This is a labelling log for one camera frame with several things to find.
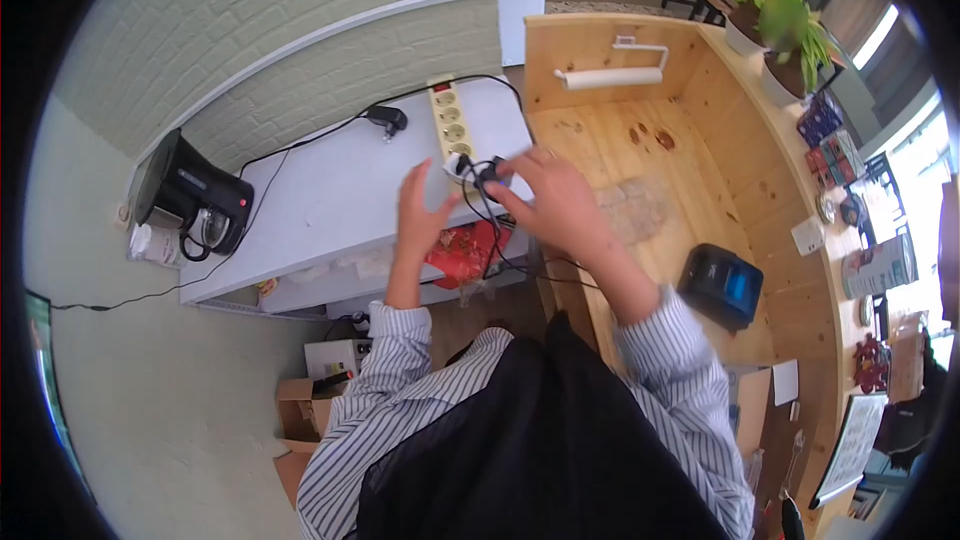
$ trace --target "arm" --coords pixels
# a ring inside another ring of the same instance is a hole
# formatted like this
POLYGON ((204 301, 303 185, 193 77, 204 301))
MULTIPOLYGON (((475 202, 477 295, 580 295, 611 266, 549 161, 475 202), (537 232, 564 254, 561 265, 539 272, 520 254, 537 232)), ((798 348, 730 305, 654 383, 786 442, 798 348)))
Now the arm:
POLYGON ((430 373, 430 312, 423 307, 398 309, 380 301, 369 304, 372 349, 363 371, 333 399, 326 428, 365 419, 377 405, 430 373))
POLYGON ((707 506, 734 537, 750 534, 754 497, 730 428, 729 382, 700 324, 674 289, 642 321, 614 338, 627 367, 624 384, 640 403, 666 448, 698 488, 711 490, 707 506))
POLYGON ((400 187, 396 246, 387 296, 370 303, 373 339, 363 371, 333 399, 328 430, 359 420, 371 409, 430 373, 430 313, 420 306, 420 271, 424 258, 450 218, 457 196, 436 212, 424 207, 424 180, 430 159, 410 170, 400 187))
POLYGON ((730 429, 727 377, 700 325, 619 241, 571 163, 540 148, 501 164, 534 191, 529 207, 505 186, 486 191, 518 224, 589 271, 617 321, 624 383, 707 506, 735 537, 749 534, 753 498, 730 429))

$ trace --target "shirt sleeve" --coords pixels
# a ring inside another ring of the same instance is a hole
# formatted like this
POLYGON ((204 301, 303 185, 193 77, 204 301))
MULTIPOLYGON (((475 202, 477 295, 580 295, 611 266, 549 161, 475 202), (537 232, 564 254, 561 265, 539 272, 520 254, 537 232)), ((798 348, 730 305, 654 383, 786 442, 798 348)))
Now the shirt sleeve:
POLYGON ((673 287, 660 296, 653 314, 615 334, 624 383, 727 533, 749 537, 754 497, 730 427, 727 375, 673 287))
POLYGON ((369 304, 369 335, 373 342, 363 369, 333 399, 326 428, 365 418, 370 411, 430 373, 430 311, 399 309, 380 301, 369 304))

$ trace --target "brick wall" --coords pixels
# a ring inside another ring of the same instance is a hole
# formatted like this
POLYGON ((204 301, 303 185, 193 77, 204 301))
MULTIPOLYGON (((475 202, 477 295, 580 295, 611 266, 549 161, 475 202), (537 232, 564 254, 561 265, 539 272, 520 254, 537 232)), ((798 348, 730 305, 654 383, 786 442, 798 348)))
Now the brick wall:
MULTIPOLYGON (((399 0, 96 0, 54 92, 128 156, 258 58, 399 0)), ((497 0, 417 9, 317 42, 208 105, 184 126, 232 168, 444 72, 499 70, 497 0)))

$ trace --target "power strip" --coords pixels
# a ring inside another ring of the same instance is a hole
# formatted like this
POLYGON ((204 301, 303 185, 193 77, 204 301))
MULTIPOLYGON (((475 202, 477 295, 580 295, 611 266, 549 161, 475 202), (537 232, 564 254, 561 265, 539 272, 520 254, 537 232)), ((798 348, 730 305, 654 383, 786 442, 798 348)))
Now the power strip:
MULTIPOLYGON (((433 123, 437 128, 439 154, 442 162, 450 161, 454 154, 465 154, 476 160, 474 141, 471 139, 471 130, 464 118, 464 107, 460 103, 460 94, 457 84, 451 82, 452 74, 443 75, 427 80, 430 89, 427 94, 430 98, 430 108, 433 110, 433 123)), ((453 190, 460 190, 459 182, 450 180, 453 190)))

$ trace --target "wall outlet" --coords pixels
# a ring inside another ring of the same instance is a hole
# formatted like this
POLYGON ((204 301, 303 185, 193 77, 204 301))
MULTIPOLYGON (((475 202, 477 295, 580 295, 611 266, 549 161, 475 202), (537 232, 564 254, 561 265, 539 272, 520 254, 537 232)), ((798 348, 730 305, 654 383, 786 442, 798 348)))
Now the wall outlet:
POLYGON ((126 201, 118 202, 113 209, 113 227, 121 232, 126 232, 130 229, 130 222, 130 205, 126 201))

